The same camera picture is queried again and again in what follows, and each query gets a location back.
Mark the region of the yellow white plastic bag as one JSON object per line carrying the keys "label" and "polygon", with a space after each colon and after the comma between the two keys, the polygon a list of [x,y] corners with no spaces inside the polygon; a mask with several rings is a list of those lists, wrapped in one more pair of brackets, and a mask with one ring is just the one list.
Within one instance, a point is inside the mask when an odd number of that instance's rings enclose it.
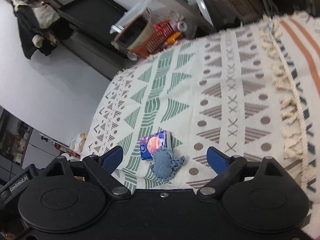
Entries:
{"label": "yellow white plastic bag", "polygon": [[73,152],[75,152],[77,154],[81,154],[81,152],[84,148],[84,144],[86,142],[86,139],[87,139],[86,133],[75,134],[71,139],[71,142],[69,144],[69,148]]}

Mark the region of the blue crocheted cloth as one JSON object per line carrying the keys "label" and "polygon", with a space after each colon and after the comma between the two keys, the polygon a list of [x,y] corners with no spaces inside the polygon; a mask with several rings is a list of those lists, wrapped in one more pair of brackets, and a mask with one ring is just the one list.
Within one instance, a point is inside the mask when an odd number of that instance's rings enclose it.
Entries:
{"label": "blue crocheted cloth", "polygon": [[163,182],[172,180],[176,172],[185,163],[185,156],[175,157],[167,147],[160,147],[152,157],[150,169],[155,177]]}

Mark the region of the patterned white green blanket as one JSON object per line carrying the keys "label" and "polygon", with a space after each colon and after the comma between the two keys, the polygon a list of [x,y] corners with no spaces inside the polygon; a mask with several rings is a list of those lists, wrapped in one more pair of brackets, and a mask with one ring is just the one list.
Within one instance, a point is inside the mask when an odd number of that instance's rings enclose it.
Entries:
{"label": "patterned white green blanket", "polygon": [[[185,163],[168,182],[142,160],[141,137],[166,130]],[[200,189],[215,177],[207,148],[274,157],[310,199],[319,236],[319,18],[306,12],[174,46],[119,72],[93,116],[81,157],[121,146],[114,176],[130,190]]]}

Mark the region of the red plastic basket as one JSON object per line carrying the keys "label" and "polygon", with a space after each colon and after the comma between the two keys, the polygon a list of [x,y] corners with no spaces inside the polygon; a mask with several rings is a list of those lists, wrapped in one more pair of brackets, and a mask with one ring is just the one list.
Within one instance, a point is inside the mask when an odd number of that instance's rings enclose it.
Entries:
{"label": "red plastic basket", "polygon": [[153,24],[155,32],[137,48],[130,49],[129,52],[140,58],[146,58],[156,52],[160,46],[174,33],[174,29],[169,20]]}

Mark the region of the cream black bowl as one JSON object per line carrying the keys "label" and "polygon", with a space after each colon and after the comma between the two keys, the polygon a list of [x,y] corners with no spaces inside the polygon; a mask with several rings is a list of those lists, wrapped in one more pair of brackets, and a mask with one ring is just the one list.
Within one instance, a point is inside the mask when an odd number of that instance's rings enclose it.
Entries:
{"label": "cream black bowl", "polygon": [[111,44],[117,50],[127,53],[138,48],[155,32],[156,28],[151,21],[145,16],[139,15],[115,36]]}

